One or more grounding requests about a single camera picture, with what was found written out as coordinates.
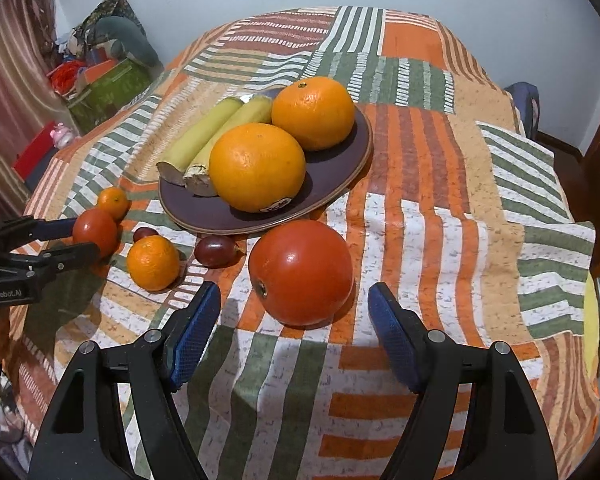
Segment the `red tomato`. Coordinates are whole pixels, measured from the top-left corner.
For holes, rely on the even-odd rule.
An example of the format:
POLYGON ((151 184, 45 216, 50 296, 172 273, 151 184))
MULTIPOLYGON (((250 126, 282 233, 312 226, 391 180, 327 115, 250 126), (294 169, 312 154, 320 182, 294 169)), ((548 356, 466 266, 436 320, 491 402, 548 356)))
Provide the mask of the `red tomato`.
POLYGON ((118 247, 118 225, 114 219, 100 208, 82 212, 72 228, 74 244, 94 243, 102 259, 110 257, 118 247))
POLYGON ((347 242, 314 220, 291 221, 264 234, 250 252, 248 270, 263 309, 291 327, 330 320, 354 284, 347 242))

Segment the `small mandarin orange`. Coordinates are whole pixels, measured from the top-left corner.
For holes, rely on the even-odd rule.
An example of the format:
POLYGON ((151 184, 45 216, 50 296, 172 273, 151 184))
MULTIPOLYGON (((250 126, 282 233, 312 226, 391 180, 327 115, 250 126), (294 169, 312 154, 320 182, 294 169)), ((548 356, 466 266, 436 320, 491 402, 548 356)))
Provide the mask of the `small mandarin orange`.
POLYGON ((110 186, 98 194, 96 207, 110 214, 115 222, 120 222, 130 208, 130 201, 122 188, 110 186))

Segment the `large orange with sticker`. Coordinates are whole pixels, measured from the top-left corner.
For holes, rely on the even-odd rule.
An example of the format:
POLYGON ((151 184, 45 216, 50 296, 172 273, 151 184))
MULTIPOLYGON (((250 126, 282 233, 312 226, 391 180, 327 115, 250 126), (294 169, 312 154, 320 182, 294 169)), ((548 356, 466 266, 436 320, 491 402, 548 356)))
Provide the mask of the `large orange with sticker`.
POLYGON ((245 126, 227 151, 217 146, 210 176, 215 191, 231 207, 256 214, 277 209, 298 195, 306 178, 306 158, 296 139, 269 124, 245 126))

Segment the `large navel orange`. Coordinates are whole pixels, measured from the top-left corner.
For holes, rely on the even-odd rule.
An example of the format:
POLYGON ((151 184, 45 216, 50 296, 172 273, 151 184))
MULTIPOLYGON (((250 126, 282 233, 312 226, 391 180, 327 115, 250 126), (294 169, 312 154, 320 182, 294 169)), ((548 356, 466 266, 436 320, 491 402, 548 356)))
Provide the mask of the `large navel orange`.
POLYGON ((346 87, 315 76, 290 84, 273 100, 272 124, 291 134, 306 151, 341 143, 355 123, 355 105, 346 87))

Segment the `red box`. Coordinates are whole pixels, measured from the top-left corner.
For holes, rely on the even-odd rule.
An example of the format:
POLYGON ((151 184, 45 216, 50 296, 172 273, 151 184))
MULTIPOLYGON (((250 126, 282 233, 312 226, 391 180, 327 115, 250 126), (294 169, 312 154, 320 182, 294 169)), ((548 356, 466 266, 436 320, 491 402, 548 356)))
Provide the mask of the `red box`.
POLYGON ((23 181, 39 179, 44 174, 50 159, 57 152, 52 137, 52 131, 56 126, 56 122, 49 122, 45 125, 23 152, 17 156, 12 168, 23 181))

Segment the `pink rabbit bottle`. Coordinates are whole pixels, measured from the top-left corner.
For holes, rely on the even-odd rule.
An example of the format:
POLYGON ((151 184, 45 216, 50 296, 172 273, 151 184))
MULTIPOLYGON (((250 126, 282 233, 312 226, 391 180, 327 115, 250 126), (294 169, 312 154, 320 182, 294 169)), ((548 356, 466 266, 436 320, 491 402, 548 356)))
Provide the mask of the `pink rabbit bottle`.
POLYGON ((50 128, 50 138, 52 139, 53 146, 58 150, 62 150, 73 144, 78 137, 70 127, 62 122, 54 122, 52 128, 50 128))

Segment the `green storage box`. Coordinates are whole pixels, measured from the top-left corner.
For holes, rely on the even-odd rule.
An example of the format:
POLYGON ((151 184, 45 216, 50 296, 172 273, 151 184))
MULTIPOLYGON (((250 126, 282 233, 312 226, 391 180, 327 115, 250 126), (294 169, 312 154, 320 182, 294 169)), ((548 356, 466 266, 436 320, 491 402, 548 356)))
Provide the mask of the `green storage box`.
POLYGON ((67 103, 76 128, 85 134, 114 117, 151 84, 145 67, 131 60, 118 63, 87 84, 67 103))

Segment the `patchwork striped bedspread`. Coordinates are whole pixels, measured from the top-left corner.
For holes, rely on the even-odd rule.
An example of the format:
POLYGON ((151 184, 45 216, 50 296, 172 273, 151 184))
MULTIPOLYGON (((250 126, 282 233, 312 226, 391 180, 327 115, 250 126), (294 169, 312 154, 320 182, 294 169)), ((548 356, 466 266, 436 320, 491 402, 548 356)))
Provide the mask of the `patchwork striped bedspread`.
POLYGON ((74 217, 121 186, 122 243, 150 226, 189 256, 196 237, 166 215, 156 163, 178 126, 220 99, 312 76, 341 82, 370 121, 362 174, 315 218, 347 242, 355 286, 340 320, 287 328, 263 310, 244 262, 186 263, 170 292, 132 281, 125 252, 68 273, 42 304, 12 311, 6 367, 29 440, 78 345, 126 344, 185 307, 204 281, 225 311, 186 396, 185 427, 219 479, 371 479, 396 447, 414 396, 391 374, 367 296, 388 285, 404 308, 460 344, 508 342, 535 391, 567 478, 600 416, 598 322, 588 278, 595 232, 575 222, 546 148, 522 132, 510 96, 444 25, 340 6, 243 18, 207 32, 130 110, 60 152, 27 211, 74 217))

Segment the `striped curtain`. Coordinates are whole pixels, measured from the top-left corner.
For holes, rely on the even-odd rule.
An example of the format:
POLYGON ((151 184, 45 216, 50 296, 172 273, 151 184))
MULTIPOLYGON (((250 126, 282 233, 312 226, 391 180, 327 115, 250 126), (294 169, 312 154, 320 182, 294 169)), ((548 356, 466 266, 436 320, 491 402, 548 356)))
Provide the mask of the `striped curtain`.
POLYGON ((30 192, 12 165, 68 110, 47 79, 55 47, 54 0, 0 0, 0 220, 22 214, 30 192))

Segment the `purple ceramic plate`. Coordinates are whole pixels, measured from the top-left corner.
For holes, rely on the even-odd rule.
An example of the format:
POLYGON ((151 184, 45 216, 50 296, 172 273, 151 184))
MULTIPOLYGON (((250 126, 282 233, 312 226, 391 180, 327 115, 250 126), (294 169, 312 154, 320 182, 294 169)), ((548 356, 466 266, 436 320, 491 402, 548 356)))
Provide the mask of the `purple ceramic plate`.
POLYGON ((197 234, 251 234, 334 200, 362 171, 372 128, 349 91, 315 76, 178 106, 159 129, 159 200, 197 234))

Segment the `dark blue bag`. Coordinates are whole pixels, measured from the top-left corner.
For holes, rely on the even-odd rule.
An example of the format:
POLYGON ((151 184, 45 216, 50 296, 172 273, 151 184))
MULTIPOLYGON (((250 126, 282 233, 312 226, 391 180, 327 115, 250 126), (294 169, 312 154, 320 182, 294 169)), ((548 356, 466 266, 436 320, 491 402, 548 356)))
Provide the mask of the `dark blue bag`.
POLYGON ((524 134, 528 139, 536 140, 540 122, 540 94, 534 84, 517 81, 505 90, 512 96, 524 125, 524 134))

